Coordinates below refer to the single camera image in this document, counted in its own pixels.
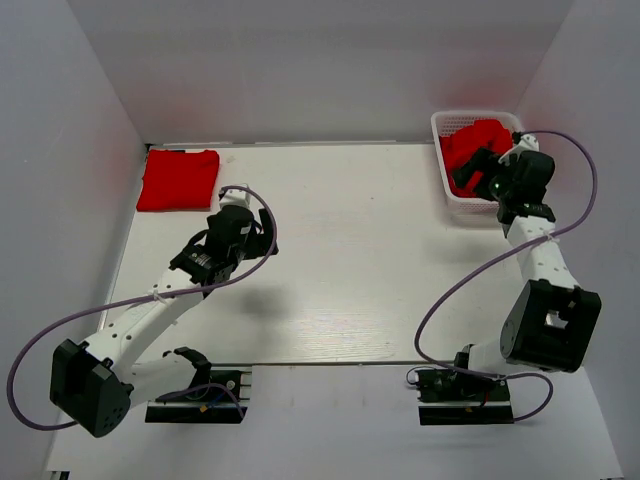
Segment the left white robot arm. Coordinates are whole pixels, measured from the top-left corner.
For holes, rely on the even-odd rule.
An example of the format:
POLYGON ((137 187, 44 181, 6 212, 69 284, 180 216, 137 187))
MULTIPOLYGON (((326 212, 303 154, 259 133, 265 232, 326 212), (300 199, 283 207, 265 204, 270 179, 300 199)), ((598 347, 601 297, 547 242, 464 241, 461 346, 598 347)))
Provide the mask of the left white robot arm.
POLYGON ((175 347, 142 361, 142 354, 169 327, 214 290, 239 281, 244 261, 261 266, 277 252, 277 226, 267 205, 246 185, 226 186, 219 209, 206 229, 189 239, 145 298, 126 305, 121 315, 80 342, 63 341, 54 351, 50 399, 95 438, 111 433, 128 411, 148 401, 212 390, 237 399, 225 383, 211 380, 211 363, 193 348, 175 347))

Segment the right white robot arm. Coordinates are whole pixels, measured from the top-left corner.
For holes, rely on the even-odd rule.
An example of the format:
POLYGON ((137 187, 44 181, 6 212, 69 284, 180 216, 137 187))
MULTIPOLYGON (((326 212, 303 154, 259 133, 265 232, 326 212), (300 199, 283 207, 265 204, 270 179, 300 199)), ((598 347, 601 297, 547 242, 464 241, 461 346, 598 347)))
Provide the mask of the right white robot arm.
POLYGON ((600 296, 583 289, 570 273, 559 246, 556 217, 544 201, 554 159, 540 152, 530 133, 515 132, 512 139, 506 153, 480 149, 453 174, 456 185, 462 186, 473 173, 481 173, 474 191, 497 202, 497 220, 516 251, 523 280, 498 337, 466 346, 466 364, 451 374, 453 390, 466 399, 486 389, 487 374, 578 370, 602 307, 600 296))

